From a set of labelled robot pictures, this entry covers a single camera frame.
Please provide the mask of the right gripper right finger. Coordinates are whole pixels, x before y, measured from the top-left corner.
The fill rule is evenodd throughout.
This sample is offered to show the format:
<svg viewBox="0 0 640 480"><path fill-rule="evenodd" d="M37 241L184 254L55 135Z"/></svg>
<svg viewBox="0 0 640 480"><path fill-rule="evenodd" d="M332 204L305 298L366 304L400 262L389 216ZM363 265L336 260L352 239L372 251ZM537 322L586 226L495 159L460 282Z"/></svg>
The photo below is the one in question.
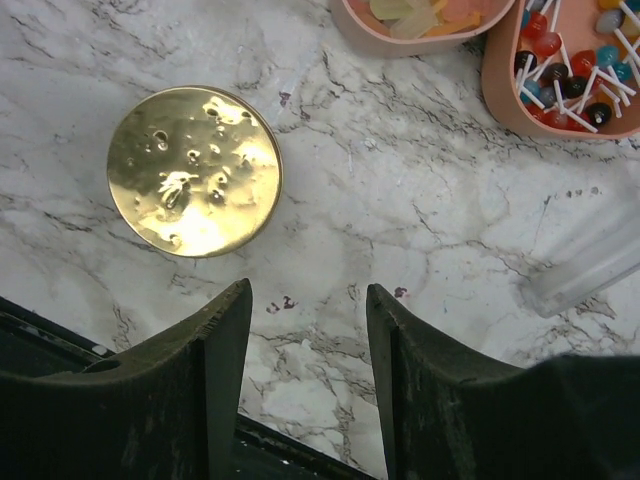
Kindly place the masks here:
<svg viewBox="0 0 640 480"><path fill-rule="evenodd" d="M419 319L378 284L366 319L392 479L635 479L639 360L563 354L529 368Z"/></svg>

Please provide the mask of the clear plastic scoop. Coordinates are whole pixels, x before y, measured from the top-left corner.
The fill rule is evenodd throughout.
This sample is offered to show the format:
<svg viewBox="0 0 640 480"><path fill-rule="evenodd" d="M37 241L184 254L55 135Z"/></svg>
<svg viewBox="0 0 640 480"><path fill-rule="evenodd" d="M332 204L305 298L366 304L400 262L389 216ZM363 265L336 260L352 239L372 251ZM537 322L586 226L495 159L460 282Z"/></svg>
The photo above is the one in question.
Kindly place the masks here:
<svg viewBox="0 0 640 480"><path fill-rule="evenodd" d="M628 162L614 191L570 230L519 291L524 306L550 318L639 270L639 162Z"/></svg>

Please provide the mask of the pink tray of gummy candies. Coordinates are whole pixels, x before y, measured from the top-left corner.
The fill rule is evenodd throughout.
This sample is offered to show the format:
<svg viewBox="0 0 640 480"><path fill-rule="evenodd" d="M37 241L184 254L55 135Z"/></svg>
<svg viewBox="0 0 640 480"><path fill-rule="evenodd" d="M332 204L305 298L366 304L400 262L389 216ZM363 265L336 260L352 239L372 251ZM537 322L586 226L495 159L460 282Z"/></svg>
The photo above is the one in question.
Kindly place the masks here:
<svg viewBox="0 0 640 480"><path fill-rule="evenodd" d="M512 1L332 1L341 34L368 55L441 53L498 24Z"/></svg>

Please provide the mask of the pink tray of lollipops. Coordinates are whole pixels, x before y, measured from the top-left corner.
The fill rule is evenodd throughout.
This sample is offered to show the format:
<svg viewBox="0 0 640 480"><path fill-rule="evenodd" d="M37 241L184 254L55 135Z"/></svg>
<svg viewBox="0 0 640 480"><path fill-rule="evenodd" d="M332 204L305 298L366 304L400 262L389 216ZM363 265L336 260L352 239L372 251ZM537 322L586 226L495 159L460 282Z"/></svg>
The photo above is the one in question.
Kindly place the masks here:
<svg viewBox="0 0 640 480"><path fill-rule="evenodd" d="M517 1L488 36L482 91L515 133L621 139L639 131L639 4Z"/></svg>

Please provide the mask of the gold jar lid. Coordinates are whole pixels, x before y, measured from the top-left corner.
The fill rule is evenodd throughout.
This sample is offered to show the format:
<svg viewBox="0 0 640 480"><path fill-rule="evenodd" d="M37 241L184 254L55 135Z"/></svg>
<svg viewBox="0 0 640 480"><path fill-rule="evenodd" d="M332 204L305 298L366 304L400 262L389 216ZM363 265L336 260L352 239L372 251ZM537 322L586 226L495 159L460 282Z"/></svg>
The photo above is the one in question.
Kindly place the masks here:
<svg viewBox="0 0 640 480"><path fill-rule="evenodd" d="M264 229L282 191L283 161L272 129L249 103L213 87L173 87L119 123L107 178L138 236L172 255L205 258Z"/></svg>

